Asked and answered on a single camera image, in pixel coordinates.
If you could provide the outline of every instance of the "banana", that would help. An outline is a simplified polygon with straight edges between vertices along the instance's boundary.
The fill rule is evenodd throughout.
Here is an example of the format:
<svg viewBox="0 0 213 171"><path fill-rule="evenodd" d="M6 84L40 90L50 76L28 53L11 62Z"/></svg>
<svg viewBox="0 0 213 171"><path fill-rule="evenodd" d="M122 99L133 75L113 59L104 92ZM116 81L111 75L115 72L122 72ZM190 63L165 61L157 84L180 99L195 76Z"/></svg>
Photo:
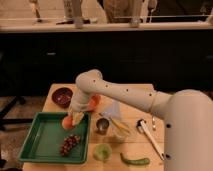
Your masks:
<svg viewBox="0 0 213 171"><path fill-rule="evenodd" d="M78 125L84 117L83 112L73 112L72 115L73 115L73 120L72 120L73 126Z"/></svg>
<svg viewBox="0 0 213 171"><path fill-rule="evenodd" d="M124 124L123 122L121 122L121 121L119 121L119 120L117 120L115 118L112 118L112 117L110 117L110 121L112 122L112 124L114 126L116 126L116 128L118 128L118 130L121 133L123 133L123 134L125 134L127 136L131 134L130 128L126 124Z"/></svg>

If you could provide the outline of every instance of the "lime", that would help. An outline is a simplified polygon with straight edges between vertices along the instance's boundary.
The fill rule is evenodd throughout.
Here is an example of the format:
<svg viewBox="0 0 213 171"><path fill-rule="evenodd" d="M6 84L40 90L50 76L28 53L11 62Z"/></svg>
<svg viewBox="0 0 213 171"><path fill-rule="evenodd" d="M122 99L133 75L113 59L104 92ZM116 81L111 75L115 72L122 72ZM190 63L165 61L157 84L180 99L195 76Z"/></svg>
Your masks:
<svg viewBox="0 0 213 171"><path fill-rule="evenodd" d="M112 149L109 144L99 144L94 149L94 158L100 161L109 159Z"/></svg>

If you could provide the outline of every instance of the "black dot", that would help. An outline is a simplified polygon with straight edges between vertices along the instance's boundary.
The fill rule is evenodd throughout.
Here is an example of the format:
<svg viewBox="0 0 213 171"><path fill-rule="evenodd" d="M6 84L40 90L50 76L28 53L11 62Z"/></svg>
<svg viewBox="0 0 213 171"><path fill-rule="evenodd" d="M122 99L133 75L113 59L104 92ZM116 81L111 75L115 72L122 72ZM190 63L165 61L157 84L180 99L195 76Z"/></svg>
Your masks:
<svg viewBox="0 0 213 171"><path fill-rule="evenodd" d="M171 124L166 124L166 127L167 127L167 128L171 128L172 125L171 125Z"/></svg>
<svg viewBox="0 0 213 171"><path fill-rule="evenodd" d="M168 160L171 160L171 156L168 155L168 154L166 154L166 158L167 158Z"/></svg>

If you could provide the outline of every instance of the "green tray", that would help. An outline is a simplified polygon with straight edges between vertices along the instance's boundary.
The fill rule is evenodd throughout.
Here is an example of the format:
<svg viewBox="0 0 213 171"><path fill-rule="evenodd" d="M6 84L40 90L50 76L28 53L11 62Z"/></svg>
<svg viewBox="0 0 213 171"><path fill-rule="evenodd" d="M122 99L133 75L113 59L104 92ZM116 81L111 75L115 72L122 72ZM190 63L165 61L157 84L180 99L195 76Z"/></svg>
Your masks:
<svg viewBox="0 0 213 171"><path fill-rule="evenodd" d="M64 112L37 113L21 149L19 160L39 163L84 163L87 158L90 115L85 113L80 124L70 131L64 130L61 126L66 115ZM81 141L68 156L62 157L59 153L60 146L64 138L70 134L80 135Z"/></svg>

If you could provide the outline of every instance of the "bowl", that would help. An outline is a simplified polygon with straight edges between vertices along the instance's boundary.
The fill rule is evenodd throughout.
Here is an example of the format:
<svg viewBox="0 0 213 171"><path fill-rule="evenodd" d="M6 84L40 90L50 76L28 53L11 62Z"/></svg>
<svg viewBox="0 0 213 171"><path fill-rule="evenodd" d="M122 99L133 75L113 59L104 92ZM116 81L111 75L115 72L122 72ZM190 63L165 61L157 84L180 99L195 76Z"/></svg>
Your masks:
<svg viewBox="0 0 213 171"><path fill-rule="evenodd" d="M67 108L70 105L72 95L73 95L73 92L71 89L62 87L53 92L52 100L58 106L62 108Z"/></svg>

